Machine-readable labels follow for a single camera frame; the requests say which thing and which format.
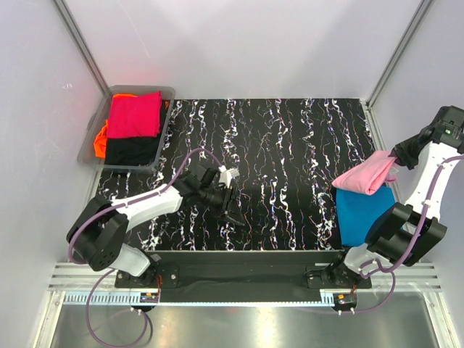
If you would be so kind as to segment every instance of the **black cloth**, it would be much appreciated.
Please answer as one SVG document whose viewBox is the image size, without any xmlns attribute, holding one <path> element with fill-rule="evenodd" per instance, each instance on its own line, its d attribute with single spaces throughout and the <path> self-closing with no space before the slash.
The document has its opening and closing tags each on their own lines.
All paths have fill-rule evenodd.
<svg viewBox="0 0 464 348">
<path fill-rule="evenodd" d="M 148 165 L 154 161 L 160 137 L 108 138 L 105 165 Z"/>
</svg>

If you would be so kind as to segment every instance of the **gray plastic container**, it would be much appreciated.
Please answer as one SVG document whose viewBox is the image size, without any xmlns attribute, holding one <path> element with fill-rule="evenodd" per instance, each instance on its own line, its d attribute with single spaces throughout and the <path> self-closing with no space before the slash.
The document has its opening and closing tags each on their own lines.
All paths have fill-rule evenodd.
<svg viewBox="0 0 464 348">
<path fill-rule="evenodd" d="M 144 94 L 150 94 L 161 91 L 162 100 L 169 101 L 169 108 L 167 112 L 161 112 L 159 115 L 159 127 L 162 129 L 161 134 L 159 135 L 161 139 L 159 140 L 159 146 L 156 156 L 153 158 L 153 162 L 150 162 L 148 165 L 143 166 L 132 166 L 132 165 L 105 165 L 104 159 L 98 158 L 95 156 L 94 150 L 94 141 L 96 135 L 102 129 L 105 124 L 105 121 L 109 117 L 109 108 L 111 107 L 112 97 L 115 94 L 135 94 L 137 96 L 143 96 Z M 103 99 L 100 102 L 99 108 L 96 111 L 96 114 L 90 119 L 88 123 L 88 132 L 86 139 L 83 142 L 82 147 L 80 148 L 78 155 L 78 162 L 83 165 L 89 165 L 96 169 L 105 169 L 113 170 L 119 173 L 126 172 L 153 172 L 155 165 L 158 163 L 160 158 L 160 152 L 165 144 L 165 136 L 167 130 L 167 124 L 169 123 L 169 118 L 171 116 L 171 111 L 173 109 L 175 91 L 171 87 L 161 87 L 161 86 L 113 86 L 109 88 L 109 91 L 103 96 Z"/>
</svg>

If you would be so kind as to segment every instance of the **marble pattern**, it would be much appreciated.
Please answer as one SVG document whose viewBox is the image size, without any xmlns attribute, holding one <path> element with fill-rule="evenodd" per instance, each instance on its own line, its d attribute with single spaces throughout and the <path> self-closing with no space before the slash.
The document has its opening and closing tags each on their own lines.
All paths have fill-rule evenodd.
<svg viewBox="0 0 464 348">
<path fill-rule="evenodd" d="M 192 149 L 237 167 L 247 224 L 193 207 L 140 224 L 126 241 L 146 251 L 339 249 L 331 181 L 373 152 L 357 99 L 179 100 L 157 171 L 103 172 L 97 194 L 123 198 L 170 180 Z M 188 165 L 212 161 L 203 152 Z"/>
</svg>

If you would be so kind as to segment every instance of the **pile of folded clothes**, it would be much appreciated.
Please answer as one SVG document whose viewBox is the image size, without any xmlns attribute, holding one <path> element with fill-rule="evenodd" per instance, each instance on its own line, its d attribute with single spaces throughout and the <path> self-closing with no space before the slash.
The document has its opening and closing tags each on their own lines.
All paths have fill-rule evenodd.
<svg viewBox="0 0 464 348">
<path fill-rule="evenodd" d="M 115 94 L 109 119 L 95 138 L 95 155 L 104 158 L 105 165 L 149 165 L 156 157 L 160 144 L 161 92 L 135 96 Z"/>
</svg>

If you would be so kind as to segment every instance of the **white wall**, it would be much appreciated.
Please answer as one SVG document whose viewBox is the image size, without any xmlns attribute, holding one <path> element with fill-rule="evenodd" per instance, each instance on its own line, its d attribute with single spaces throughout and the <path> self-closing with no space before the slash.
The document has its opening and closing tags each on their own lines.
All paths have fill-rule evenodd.
<svg viewBox="0 0 464 348">
<path fill-rule="evenodd" d="M 374 105 L 388 148 L 429 124 L 441 106 L 464 108 L 464 3 L 436 1 Z M 464 344 L 464 164 L 452 174 L 442 202 L 444 240 L 429 254 L 438 270 L 447 304 Z M 407 196 L 412 173 L 399 186 Z"/>
<path fill-rule="evenodd" d="M 361 97 L 420 0 L 67 0 L 108 84 L 178 98 Z"/>
<path fill-rule="evenodd" d="M 92 171 L 76 162 L 101 95 L 51 1 L 0 3 L 0 346 L 27 347 Z"/>
</svg>

